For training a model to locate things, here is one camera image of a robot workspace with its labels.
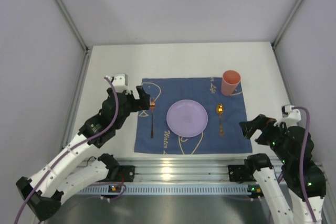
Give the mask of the blue embroidered cloth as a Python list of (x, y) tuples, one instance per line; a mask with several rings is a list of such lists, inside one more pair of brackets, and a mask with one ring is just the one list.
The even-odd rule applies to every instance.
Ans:
[[(244, 95), (238, 86), (230, 96), (221, 93), (221, 78), (144, 78), (142, 86), (155, 99), (154, 138), (151, 138), (151, 111), (138, 114), (134, 150), (137, 153), (166, 155), (240, 154), (252, 152), (251, 142), (244, 139), (239, 122), (247, 119)], [(206, 129), (198, 136), (184, 138), (174, 134), (166, 122), (170, 106), (179, 100), (194, 100), (208, 114)], [(219, 134), (218, 104), (224, 136)]]

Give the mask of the gold spoon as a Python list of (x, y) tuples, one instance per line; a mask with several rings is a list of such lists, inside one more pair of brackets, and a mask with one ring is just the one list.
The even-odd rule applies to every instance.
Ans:
[(224, 129), (223, 129), (223, 121), (222, 121), (222, 115), (224, 113), (224, 107), (222, 104), (218, 104), (216, 107), (216, 112), (219, 116), (219, 134), (220, 136), (224, 136)]

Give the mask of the purple plastic plate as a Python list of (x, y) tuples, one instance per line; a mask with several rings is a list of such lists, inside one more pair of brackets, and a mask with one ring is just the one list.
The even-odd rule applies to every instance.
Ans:
[(200, 135), (206, 129), (208, 114), (205, 108), (194, 100), (179, 100), (168, 109), (166, 122), (174, 134), (191, 138)]

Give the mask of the orange plastic cup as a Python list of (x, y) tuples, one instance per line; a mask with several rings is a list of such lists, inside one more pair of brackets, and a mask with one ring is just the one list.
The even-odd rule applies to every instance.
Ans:
[(221, 93), (225, 96), (233, 94), (240, 81), (241, 76), (237, 71), (225, 71), (222, 75)]

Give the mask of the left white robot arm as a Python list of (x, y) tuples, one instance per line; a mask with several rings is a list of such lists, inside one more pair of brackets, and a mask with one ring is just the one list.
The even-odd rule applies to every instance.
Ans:
[(150, 95), (137, 86), (139, 98), (131, 91), (114, 87), (99, 112), (87, 119), (72, 141), (43, 169), (16, 182), (24, 205), (39, 221), (51, 218), (71, 196), (97, 182), (117, 182), (120, 165), (103, 146), (121, 129), (133, 112), (148, 110)]

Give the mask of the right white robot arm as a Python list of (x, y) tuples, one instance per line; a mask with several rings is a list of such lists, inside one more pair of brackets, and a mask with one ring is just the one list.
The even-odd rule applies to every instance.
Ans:
[(246, 139), (260, 130), (256, 143), (269, 146), (282, 163), (280, 176), (286, 182), (290, 204), (267, 154), (249, 155), (244, 160), (247, 170), (260, 186), (274, 223), (321, 223), (326, 178), (312, 160), (314, 143), (310, 133), (300, 126), (277, 123), (263, 114), (251, 121), (240, 122), (239, 126)]

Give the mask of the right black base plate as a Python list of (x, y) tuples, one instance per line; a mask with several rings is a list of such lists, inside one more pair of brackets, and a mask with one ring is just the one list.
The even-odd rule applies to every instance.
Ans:
[(228, 165), (229, 181), (236, 183), (255, 182), (252, 172), (245, 165)]

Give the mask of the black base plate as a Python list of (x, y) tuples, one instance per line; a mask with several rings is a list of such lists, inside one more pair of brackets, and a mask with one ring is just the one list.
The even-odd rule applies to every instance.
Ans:
[(97, 181), (97, 183), (103, 182), (133, 182), (135, 177), (135, 166), (132, 165), (120, 165), (115, 176), (108, 175), (107, 178)]
[(228, 165), (229, 181), (236, 183), (255, 182), (252, 172), (245, 165)]

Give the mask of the left aluminium corner post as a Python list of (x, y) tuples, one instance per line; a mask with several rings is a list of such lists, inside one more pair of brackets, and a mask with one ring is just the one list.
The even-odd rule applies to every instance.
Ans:
[(63, 18), (65, 19), (66, 24), (70, 28), (71, 32), (75, 36), (77, 42), (79, 43), (80, 47), (83, 49), (84, 52), (88, 51), (88, 46), (86, 45), (84, 39), (82, 38), (75, 22), (73, 21), (71, 14), (68, 12), (64, 2), (62, 0), (54, 0), (56, 3), (57, 8), (59, 9), (60, 13), (62, 14)]

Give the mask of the aluminium corner post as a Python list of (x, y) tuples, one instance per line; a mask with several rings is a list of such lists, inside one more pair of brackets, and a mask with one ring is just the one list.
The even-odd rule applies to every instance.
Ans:
[(281, 25), (275, 39), (273, 40), (273, 42), (271, 43), (272, 49), (275, 50), (277, 48), (277, 46), (279, 45), (282, 37), (284, 36), (284, 34), (286, 33), (286, 31), (288, 30), (289, 26), (291, 25), (291, 23), (293, 22), (297, 12), (299, 11), (301, 5), (304, 3), (305, 0), (295, 0), (293, 6), (290, 8), (288, 15), (286, 16), (285, 21), (283, 22), (283, 24)]
[(86, 45), (84, 39), (82, 38), (75, 22), (73, 21), (71, 14), (68, 12), (64, 2), (62, 0), (54, 0), (56, 3), (57, 8), (59, 9), (60, 13), (62, 14), (63, 18), (65, 19), (66, 24), (70, 28), (71, 32), (75, 36), (77, 42), (79, 43), (80, 47), (83, 49), (84, 52), (88, 51), (88, 46)]

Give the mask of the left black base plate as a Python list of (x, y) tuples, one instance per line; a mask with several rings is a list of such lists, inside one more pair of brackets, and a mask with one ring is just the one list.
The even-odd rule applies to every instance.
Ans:
[(97, 183), (103, 182), (133, 182), (135, 177), (135, 166), (132, 165), (120, 165), (115, 176), (108, 175), (107, 178), (97, 181)]

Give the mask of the aluminium mounting rail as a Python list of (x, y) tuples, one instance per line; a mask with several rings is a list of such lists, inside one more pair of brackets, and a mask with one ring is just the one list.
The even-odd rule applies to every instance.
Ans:
[(103, 162), (95, 160), (87, 166), (79, 164), (66, 172), (61, 183), (73, 185), (75, 181), (81, 184), (97, 184), (108, 175), (115, 176), (120, 165), (135, 166), (133, 182), (128, 183), (221, 183), (229, 181), (228, 165), (244, 165), (239, 158), (145, 158), (117, 159), (111, 157)]

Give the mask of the right aluminium corner post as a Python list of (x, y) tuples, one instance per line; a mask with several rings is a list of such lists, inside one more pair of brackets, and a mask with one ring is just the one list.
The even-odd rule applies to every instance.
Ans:
[(290, 8), (288, 15), (286, 16), (285, 21), (283, 22), (283, 24), (281, 25), (275, 39), (273, 40), (273, 42), (271, 43), (272, 49), (275, 50), (277, 48), (277, 46), (279, 45), (282, 37), (284, 36), (284, 34), (286, 33), (286, 31), (288, 30), (289, 26), (291, 25), (291, 23), (293, 22), (297, 12), (299, 11), (301, 5), (304, 3), (305, 0), (295, 0), (293, 6)]

